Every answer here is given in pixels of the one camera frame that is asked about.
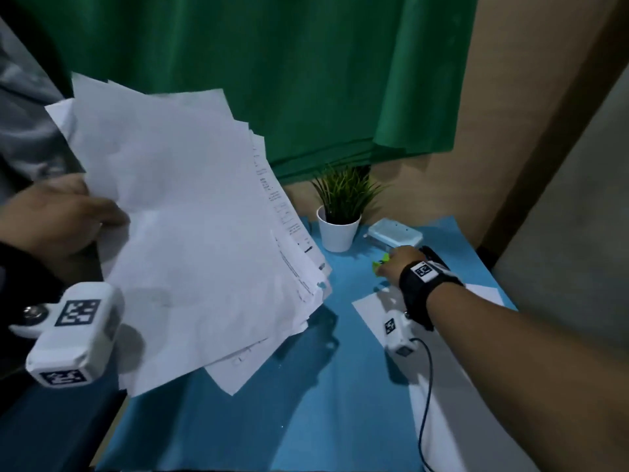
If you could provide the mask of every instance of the potted plant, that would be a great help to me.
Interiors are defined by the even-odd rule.
[[[323,203],[316,212],[323,246],[329,252],[349,250],[365,207],[382,185],[359,167],[328,167],[311,183]]]

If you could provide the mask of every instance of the paper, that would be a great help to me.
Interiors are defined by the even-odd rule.
[[[496,288],[481,285],[466,285],[466,288],[486,300],[503,304]],[[395,287],[384,288],[352,305],[383,347],[387,311],[405,310],[402,293]],[[489,411],[437,331],[427,332],[416,325],[413,333],[426,342],[433,356],[433,391],[422,442],[424,457],[430,466],[448,472],[537,471],[533,461]],[[397,354],[390,357],[409,381],[413,418],[419,435],[429,385],[425,351],[420,348],[407,357]]]
[[[123,90],[129,90],[111,81],[109,83]],[[212,111],[232,119],[229,105],[224,97],[223,91],[220,89],[158,96],[171,102],[176,102],[182,106],[200,109],[206,112]],[[66,99],[62,102],[47,106],[48,113],[57,126],[59,126],[60,131],[64,134],[70,146],[72,146],[74,142],[72,136],[75,132],[72,102],[72,99]],[[229,394],[234,394],[238,391],[289,335],[303,332],[307,328],[307,318],[323,301],[321,298],[321,290],[317,285],[325,285],[323,298],[326,298],[332,292],[332,287],[327,278],[317,270],[312,270],[313,262],[316,262],[316,264],[321,267],[320,269],[323,273],[329,274],[331,271],[328,265],[324,266],[325,258],[323,254],[310,237],[310,234],[303,227],[295,209],[290,204],[284,190],[272,173],[271,167],[266,160],[263,137],[256,136],[252,132],[250,134],[252,135],[254,147],[252,161],[256,168],[256,175],[258,175],[258,179],[260,180],[260,186],[262,188],[261,194],[268,199],[271,215],[276,218],[280,227],[279,229],[274,229],[274,233],[278,244],[281,243],[278,237],[282,236],[282,241],[284,242],[282,259],[295,275],[297,290],[302,299],[302,305],[300,311],[295,315],[292,330],[276,333],[268,339],[236,353],[232,353],[226,358],[206,367],[206,370],[218,385]],[[283,238],[284,232],[280,231],[281,229],[283,229],[286,234],[290,235],[290,237]],[[291,245],[291,241],[295,246],[299,246],[302,252],[310,257],[310,260],[306,255],[300,253],[299,250],[295,250]],[[126,388],[124,378],[121,378],[120,382],[121,388]]]
[[[74,91],[72,149],[90,191],[131,217],[99,239],[138,336],[119,341],[129,394],[290,331],[302,301],[242,162],[247,125],[81,76]]]

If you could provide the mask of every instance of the curtain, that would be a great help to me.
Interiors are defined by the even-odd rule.
[[[16,1],[66,75],[223,88],[283,182],[453,147],[476,0]]]

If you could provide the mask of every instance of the hand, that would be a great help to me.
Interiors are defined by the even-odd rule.
[[[89,196],[83,174],[68,174],[37,182],[10,199],[0,209],[0,242],[50,264],[88,246],[101,225],[127,222],[114,201]]]
[[[413,246],[399,246],[389,252],[391,258],[376,270],[375,274],[389,280],[391,285],[399,286],[399,277],[402,270],[413,262],[425,262],[426,255]]]

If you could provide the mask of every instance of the metal screw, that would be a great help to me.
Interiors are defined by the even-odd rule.
[[[22,317],[27,326],[43,322],[48,316],[48,308],[43,305],[27,306],[22,311]]]

